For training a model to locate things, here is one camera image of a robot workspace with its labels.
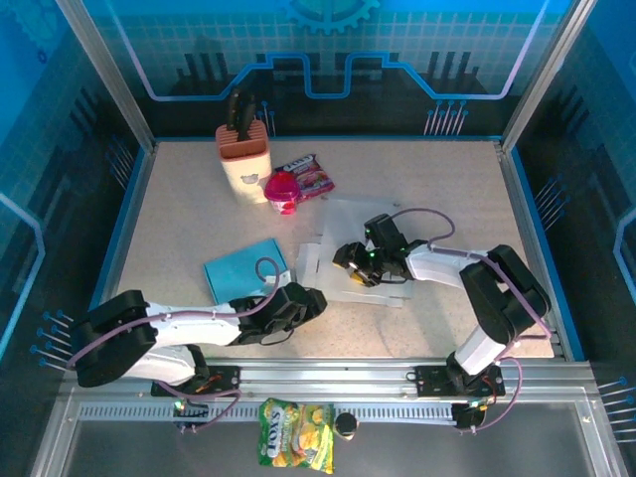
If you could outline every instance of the pink bottle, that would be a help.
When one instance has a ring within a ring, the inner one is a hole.
[[[264,195],[275,211],[283,216],[290,216],[296,212],[300,186],[293,174],[277,172],[267,182]]]

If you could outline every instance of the knife handle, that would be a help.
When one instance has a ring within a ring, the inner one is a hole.
[[[228,131],[237,130],[237,122],[239,121],[239,96],[240,89],[234,87],[228,99],[228,122],[226,123]]]
[[[238,141],[245,141],[249,139],[247,132],[251,126],[251,122],[254,120],[256,114],[256,101],[252,97],[248,104],[244,106],[240,112],[240,125],[238,127]]]

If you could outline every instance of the black cap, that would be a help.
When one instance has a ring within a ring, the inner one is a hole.
[[[336,432],[343,437],[349,437],[356,433],[358,420],[350,412],[342,412],[336,417]]]

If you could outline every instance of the knife block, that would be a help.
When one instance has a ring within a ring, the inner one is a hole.
[[[248,140],[239,142],[237,131],[220,126],[215,134],[217,149],[238,202],[260,204],[267,202],[263,189],[271,176],[269,139],[265,125],[257,119],[251,122],[247,135]]]

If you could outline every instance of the blue paper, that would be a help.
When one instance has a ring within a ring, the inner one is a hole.
[[[215,303],[226,303],[236,298],[243,298],[261,289],[263,282],[256,275],[255,267],[258,259],[264,256],[273,259],[281,273],[287,270],[285,258],[274,238],[204,264],[203,269]],[[259,271],[263,276],[274,275],[275,272],[273,265],[269,262],[263,263]]]

